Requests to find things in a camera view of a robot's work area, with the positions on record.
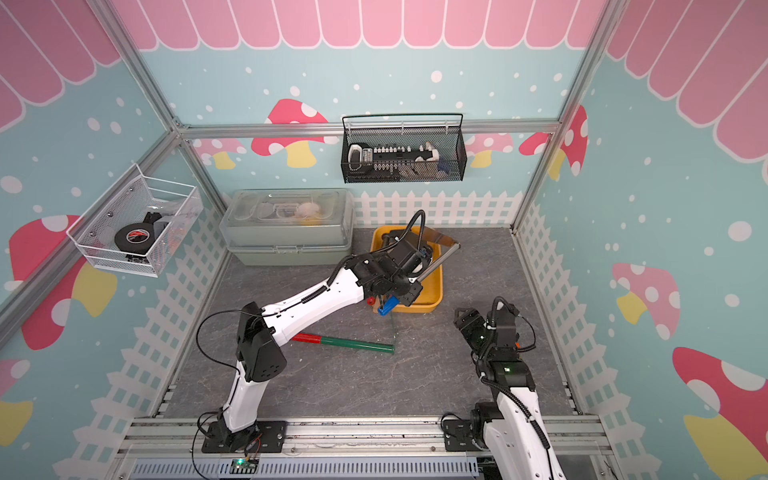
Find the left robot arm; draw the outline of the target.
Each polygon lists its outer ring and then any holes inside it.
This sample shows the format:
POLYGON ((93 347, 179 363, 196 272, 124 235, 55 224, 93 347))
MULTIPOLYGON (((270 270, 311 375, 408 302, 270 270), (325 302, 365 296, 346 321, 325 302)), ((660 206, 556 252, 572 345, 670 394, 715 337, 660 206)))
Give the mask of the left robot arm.
POLYGON ((204 453, 259 448, 258 410, 268 382, 287 365, 282 346, 305 328, 350 305, 382 300, 383 313, 396 304, 411 304, 422 291, 419 279, 432 263, 424 239, 426 213, 417 211, 395 241, 365 254, 343 257, 330 276, 278 303, 260 307, 251 302, 239 315, 233 384, 212 422, 199 426, 204 453))

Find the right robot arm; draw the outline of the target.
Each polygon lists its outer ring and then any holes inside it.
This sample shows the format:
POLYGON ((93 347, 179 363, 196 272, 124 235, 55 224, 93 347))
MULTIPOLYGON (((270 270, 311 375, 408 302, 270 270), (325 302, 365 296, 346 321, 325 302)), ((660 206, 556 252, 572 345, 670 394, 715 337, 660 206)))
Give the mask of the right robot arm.
POLYGON ((478 402, 467 419, 445 413, 439 420, 448 452, 487 452, 500 479, 566 477, 546 430, 531 369, 522 355, 537 346, 537 335, 520 343, 517 322, 530 322, 501 296, 483 315, 458 308, 454 326, 470 347, 478 380, 492 399, 478 402))

